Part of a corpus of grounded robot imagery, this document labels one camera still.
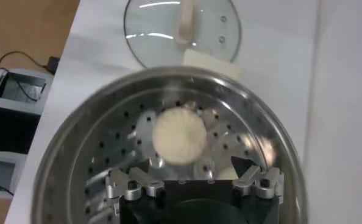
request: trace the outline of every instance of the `metal bracket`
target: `metal bracket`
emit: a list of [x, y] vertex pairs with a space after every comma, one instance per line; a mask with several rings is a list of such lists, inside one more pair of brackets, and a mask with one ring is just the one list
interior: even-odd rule
[[283, 203], [284, 173], [279, 168], [271, 168], [257, 181], [257, 196], [270, 199], [278, 196], [280, 204]]
[[138, 167], [130, 169], [129, 177], [136, 180], [146, 189], [146, 193], [150, 197], [158, 197], [165, 189], [163, 181], [156, 180]]
[[250, 168], [241, 176], [241, 178], [232, 181], [233, 188], [240, 192], [241, 197], [249, 195], [255, 180], [260, 175], [260, 167], [250, 166]]
[[127, 174], [119, 169], [113, 169], [105, 177], [105, 186], [108, 197], [108, 205], [112, 207], [116, 219], [120, 216], [120, 197], [128, 201], [134, 201], [141, 197], [141, 185], [131, 181]]

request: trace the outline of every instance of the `perforated steamer plate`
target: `perforated steamer plate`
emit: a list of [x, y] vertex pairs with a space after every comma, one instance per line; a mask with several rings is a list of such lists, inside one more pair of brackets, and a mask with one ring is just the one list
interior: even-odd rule
[[[156, 117], [172, 107], [195, 111], [207, 128], [208, 147], [195, 163], [167, 164], [152, 148]], [[296, 151], [272, 111], [248, 89], [209, 71], [158, 68], [101, 89], [63, 123], [40, 164], [32, 223], [113, 223], [105, 199], [111, 167], [149, 160], [162, 180], [209, 180], [250, 158], [285, 173], [281, 223], [306, 223], [307, 199]]]

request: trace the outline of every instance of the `screw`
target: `screw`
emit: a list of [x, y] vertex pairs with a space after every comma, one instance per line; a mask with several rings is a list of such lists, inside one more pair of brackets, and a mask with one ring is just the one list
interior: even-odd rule
[[128, 190], [134, 190], [138, 187], [138, 182], [136, 180], [128, 181]]
[[225, 41], [224, 36], [220, 36], [220, 37], [219, 37], [219, 43], [221, 43], [221, 44], [222, 44], [222, 43], [224, 43], [224, 41]]
[[261, 179], [261, 180], [260, 180], [260, 186], [261, 186], [261, 187], [267, 188], [267, 187], [269, 187], [270, 185], [271, 185], [271, 182], [270, 182], [268, 179], [264, 178], [264, 179]]

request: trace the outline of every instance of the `glass pot lid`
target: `glass pot lid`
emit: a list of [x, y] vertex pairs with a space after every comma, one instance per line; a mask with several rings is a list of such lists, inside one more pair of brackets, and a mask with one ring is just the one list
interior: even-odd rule
[[[191, 35], [181, 43], [178, 33], [185, 24]], [[241, 41], [241, 24], [229, 0], [130, 0], [124, 33], [137, 60], [153, 68], [181, 65], [186, 49], [233, 61]]]

